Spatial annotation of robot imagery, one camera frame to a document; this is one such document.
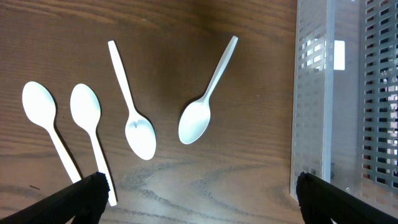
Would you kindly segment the white plastic spoon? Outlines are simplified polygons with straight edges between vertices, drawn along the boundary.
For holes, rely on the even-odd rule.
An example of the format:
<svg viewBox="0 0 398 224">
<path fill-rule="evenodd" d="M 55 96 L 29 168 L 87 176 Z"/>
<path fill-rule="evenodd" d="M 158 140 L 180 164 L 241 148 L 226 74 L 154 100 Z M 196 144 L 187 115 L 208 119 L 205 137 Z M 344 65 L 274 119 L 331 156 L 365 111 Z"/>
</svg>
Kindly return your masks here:
<svg viewBox="0 0 398 224">
<path fill-rule="evenodd" d="M 232 36 L 215 68 L 204 95 L 198 100 L 191 102 L 184 109 L 178 124 L 178 136 L 181 143 L 191 144 L 206 131 L 211 119 L 210 96 L 228 65 L 238 39 L 238 37 Z"/>
<path fill-rule="evenodd" d="M 50 92 L 37 82 L 27 82 L 22 91 L 22 105 L 27 117 L 49 133 L 71 181 L 73 183 L 80 181 L 81 175 L 55 130 L 57 109 Z"/>
<path fill-rule="evenodd" d="M 108 202 L 111 207 L 116 206 L 116 192 L 114 190 L 110 171 L 96 132 L 101 117 L 99 100 L 89 86 L 79 83 L 72 90 L 70 109 L 74 122 L 84 129 L 90 137 L 98 171 L 103 173 L 108 181 Z"/>
<path fill-rule="evenodd" d="M 116 78 L 129 112 L 125 127 L 127 142 L 138 157 L 148 161 L 153 158 L 156 150 L 154 127 L 134 106 L 126 72 L 114 40 L 108 41 L 108 48 Z"/>
</svg>

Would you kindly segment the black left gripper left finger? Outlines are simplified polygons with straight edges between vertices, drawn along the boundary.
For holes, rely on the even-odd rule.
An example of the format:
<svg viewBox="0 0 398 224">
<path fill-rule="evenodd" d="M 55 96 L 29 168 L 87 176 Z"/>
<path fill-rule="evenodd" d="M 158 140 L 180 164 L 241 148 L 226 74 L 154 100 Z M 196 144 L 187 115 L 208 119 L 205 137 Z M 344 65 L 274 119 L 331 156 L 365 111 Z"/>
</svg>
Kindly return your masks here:
<svg viewBox="0 0 398 224">
<path fill-rule="evenodd" d="M 98 223 L 105 211 L 109 191 L 106 176 L 95 172 L 1 219 L 1 223 Z"/>
</svg>

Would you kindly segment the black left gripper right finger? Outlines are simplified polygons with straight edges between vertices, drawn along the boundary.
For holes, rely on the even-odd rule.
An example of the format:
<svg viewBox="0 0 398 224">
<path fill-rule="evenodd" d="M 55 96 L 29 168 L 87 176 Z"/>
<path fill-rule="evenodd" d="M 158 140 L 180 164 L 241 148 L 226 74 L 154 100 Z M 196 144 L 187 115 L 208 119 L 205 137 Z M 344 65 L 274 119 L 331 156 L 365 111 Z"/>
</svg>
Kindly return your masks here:
<svg viewBox="0 0 398 224">
<path fill-rule="evenodd" d="M 340 190 L 321 178 L 302 172 L 296 194 L 306 224 L 393 224 L 397 219 Z"/>
</svg>

